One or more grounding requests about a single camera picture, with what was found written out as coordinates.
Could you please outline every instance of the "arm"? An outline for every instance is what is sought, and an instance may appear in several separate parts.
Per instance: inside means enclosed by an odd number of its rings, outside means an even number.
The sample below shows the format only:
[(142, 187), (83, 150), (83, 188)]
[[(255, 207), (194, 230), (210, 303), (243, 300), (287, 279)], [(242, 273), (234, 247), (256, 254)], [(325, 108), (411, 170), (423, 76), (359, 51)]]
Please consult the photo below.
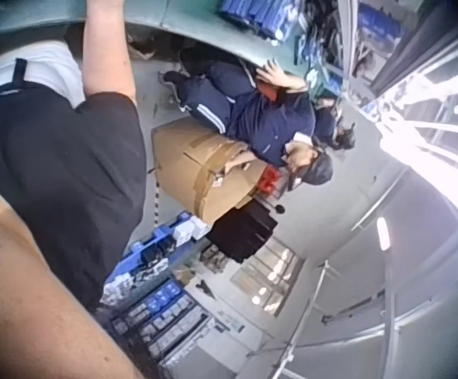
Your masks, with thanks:
[(257, 69), (257, 79), (285, 88), (289, 93), (308, 91), (308, 86), (301, 77), (285, 73), (275, 60), (268, 61), (262, 69)]
[(0, 377), (142, 377), (48, 267), (1, 228)]
[(251, 152), (250, 150), (246, 150), (226, 163), (224, 168), (225, 173), (227, 174), (230, 170), (232, 170), (234, 167), (239, 166), (240, 164), (252, 162), (256, 159), (257, 157), (255, 156), (255, 154), (253, 154), (253, 152)]
[(124, 29), (124, 0), (87, 0), (82, 74), (85, 95), (118, 92), (136, 103)]

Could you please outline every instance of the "person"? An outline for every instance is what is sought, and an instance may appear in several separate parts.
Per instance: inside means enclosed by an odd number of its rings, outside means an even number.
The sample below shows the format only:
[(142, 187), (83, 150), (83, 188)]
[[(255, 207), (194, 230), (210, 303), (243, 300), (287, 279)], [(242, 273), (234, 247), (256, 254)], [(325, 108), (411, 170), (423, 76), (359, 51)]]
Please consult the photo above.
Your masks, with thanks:
[(60, 41), (0, 55), (0, 377), (141, 377), (87, 312), (145, 200), (123, 2), (87, 0), (81, 72)]
[(320, 98), (315, 107), (317, 124), (313, 135), (333, 150), (350, 150), (355, 147), (355, 123), (350, 129), (342, 127), (340, 107), (334, 99)]
[(331, 158), (311, 139), (315, 115), (302, 78), (285, 73), (276, 61), (257, 69), (259, 81), (281, 88), (273, 102), (256, 89), (246, 64), (227, 53), (191, 47), (180, 52), (180, 62), (189, 77), (177, 71), (160, 74), (180, 107), (203, 125), (249, 145), (226, 165), (226, 172), (258, 158), (287, 167), (311, 185), (331, 179)]

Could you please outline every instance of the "packing tape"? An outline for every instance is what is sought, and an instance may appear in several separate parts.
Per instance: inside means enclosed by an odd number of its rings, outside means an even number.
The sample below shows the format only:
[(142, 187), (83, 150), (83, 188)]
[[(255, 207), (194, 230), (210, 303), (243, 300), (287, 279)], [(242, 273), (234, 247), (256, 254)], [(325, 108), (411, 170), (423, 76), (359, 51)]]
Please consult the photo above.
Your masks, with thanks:
[(190, 147), (191, 148), (196, 148), (198, 147), (200, 144), (204, 144), (206, 141), (209, 141), (211, 140), (212, 138), (215, 138), (219, 136), (219, 134), (217, 133), (208, 133), (208, 134), (205, 134), (204, 136), (200, 136), (199, 138), (196, 138), (194, 141), (190, 142)]
[(202, 201), (210, 188), (212, 188), (215, 171), (220, 169), (229, 158), (235, 155), (237, 143), (238, 142), (231, 142), (219, 147), (217, 151), (206, 160), (205, 164), (201, 166), (194, 181), (194, 191), (196, 193), (194, 198), (194, 214), (196, 216), (202, 215)]

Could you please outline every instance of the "belt loop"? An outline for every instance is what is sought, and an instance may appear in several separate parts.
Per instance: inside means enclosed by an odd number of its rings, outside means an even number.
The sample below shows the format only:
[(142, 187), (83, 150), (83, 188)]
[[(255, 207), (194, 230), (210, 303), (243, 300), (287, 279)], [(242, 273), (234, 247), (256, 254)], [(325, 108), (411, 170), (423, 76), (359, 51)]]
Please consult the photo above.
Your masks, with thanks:
[(21, 87), (24, 83), (25, 68), (27, 67), (27, 61), (23, 58), (15, 59), (15, 69), (13, 70), (13, 85)]

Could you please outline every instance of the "window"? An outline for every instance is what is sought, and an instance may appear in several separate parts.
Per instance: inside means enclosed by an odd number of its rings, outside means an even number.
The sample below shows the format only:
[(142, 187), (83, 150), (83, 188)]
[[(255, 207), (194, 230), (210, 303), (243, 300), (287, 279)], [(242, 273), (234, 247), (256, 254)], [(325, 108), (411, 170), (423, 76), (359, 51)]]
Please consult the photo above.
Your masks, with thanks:
[(231, 282), (249, 295), (253, 304), (277, 316), (301, 266), (302, 261), (290, 249), (271, 237), (243, 263)]

